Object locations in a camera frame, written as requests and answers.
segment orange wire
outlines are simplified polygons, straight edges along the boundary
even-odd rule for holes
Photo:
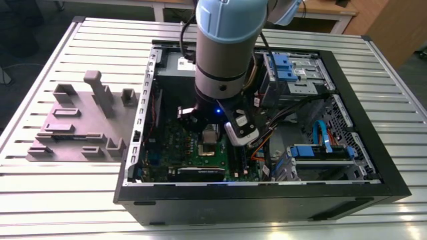
[[[257,149],[256,149],[254,152],[252,153],[250,160],[264,161],[261,158],[254,157],[254,154],[258,152],[258,150],[261,149],[264,143],[266,142],[266,140],[269,139],[269,137],[270,137],[272,135],[273,135],[273,133],[270,133],[270,134],[268,135],[268,137],[265,137],[264,141],[261,141]]]
[[[336,142],[336,140],[334,140],[334,137],[333,137],[329,129],[326,130],[326,135],[328,135],[328,138],[329,138],[329,140],[330,140],[330,143],[332,143],[333,145],[337,145],[337,142]]]

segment blue latch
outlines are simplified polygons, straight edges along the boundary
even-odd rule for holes
[[[290,157],[296,157],[298,155],[298,150],[296,147],[290,146]]]
[[[346,152],[349,155],[349,159],[353,159],[356,154],[354,154],[354,149],[350,146],[346,146]]]
[[[292,72],[292,63],[286,55],[273,54],[274,65],[277,67],[277,79],[278,81],[296,82],[298,77]]]
[[[312,146],[296,146],[297,153],[301,157],[313,157],[314,152]]]
[[[293,75],[292,71],[277,71],[278,80],[286,82],[296,82],[298,77]]]

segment table leg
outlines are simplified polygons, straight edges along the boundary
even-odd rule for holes
[[[62,1],[54,1],[55,10],[58,12],[63,11],[63,9],[65,9],[63,5],[65,5],[65,3]]]
[[[162,13],[162,9],[165,8],[164,3],[153,2],[152,3],[152,10],[153,10],[153,19],[156,22],[164,22],[165,21],[165,16]]]
[[[340,16],[332,28],[330,34],[342,34],[350,20],[352,16]]]
[[[9,84],[10,81],[11,81],[11,79],[10,79],[9,75],[6,74],[6,72],[0,67],[0,86],[2,84]]]

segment green circuit board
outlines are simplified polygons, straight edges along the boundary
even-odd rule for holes
[[[229,143],[225,135],[205,149],[206,146],[202,145],[198,135],[185,131],[177,121],[168,120],[161,137],[160,154],[150,151],[146,153],[148,162],[152,165],[149,178],[153,182],[168,181],[168,169],[189,167],[224,169],[226,182],[257,181],[256,169],[248,169],[246,174],[240,176],[229,170]]]

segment floor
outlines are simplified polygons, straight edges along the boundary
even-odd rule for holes
[[[1,5],[1,3],[2,2],[0,2],[0,12],[5,10],[5,6]],[[65,10],[57,12],[54,4],[50,1],[38,1],[38,7],[43,17],[43,25],[34,27],[31,31],[38,42],[39,50],[37,54],[30,57],[15,58],[6,54],[0,48],[1,66],[23,63],[42,65],[50,56],[74,16],[140,21],[153,21],[154,19],[152,9],[148,7],[66,2],[63,6]],[[164,17],[168,22],[178,22],[182,18],[185,19],[189,14],[189,11],[166,9]],[[39,70],[41,66],[38,65],[18,65],[5,70],[13,79],[13,84],[9,86],[0,85],[0,133],[25,97]],[[397,72],[420,103],[427,107],[427,60],[420,60],[417,56],[413,55]]]

